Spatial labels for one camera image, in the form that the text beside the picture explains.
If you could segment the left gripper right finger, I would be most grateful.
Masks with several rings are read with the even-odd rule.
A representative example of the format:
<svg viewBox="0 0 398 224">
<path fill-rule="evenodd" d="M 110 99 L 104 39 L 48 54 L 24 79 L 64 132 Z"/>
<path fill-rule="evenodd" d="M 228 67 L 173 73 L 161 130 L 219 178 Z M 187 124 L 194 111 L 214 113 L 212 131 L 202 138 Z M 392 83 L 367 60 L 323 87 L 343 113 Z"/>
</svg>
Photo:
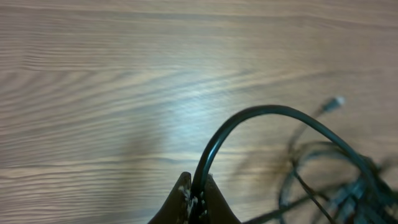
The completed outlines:
<svg viewBox="0 0 398 224">
<path fill-rule="evenodd" d="M 241 224 L 241 221 L 230 209 L 213 177 L 209 174 L 203 191 L 206 224 Z"/>
</svg>

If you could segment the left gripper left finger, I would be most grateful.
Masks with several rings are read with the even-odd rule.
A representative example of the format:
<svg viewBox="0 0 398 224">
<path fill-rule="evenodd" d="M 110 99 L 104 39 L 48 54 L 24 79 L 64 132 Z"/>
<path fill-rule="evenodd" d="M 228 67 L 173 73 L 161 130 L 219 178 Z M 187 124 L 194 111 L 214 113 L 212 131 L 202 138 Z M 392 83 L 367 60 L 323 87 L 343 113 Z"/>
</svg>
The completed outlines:
<svg viewBox="0 0 398 224">
<path fill-rule="evenodd" d="M 182 172 L 174 187 L 166 198 L 163 206 L 148 224 L 183 224 L 188 223 L 190 206 L 191 174 Z"/>
</svg>

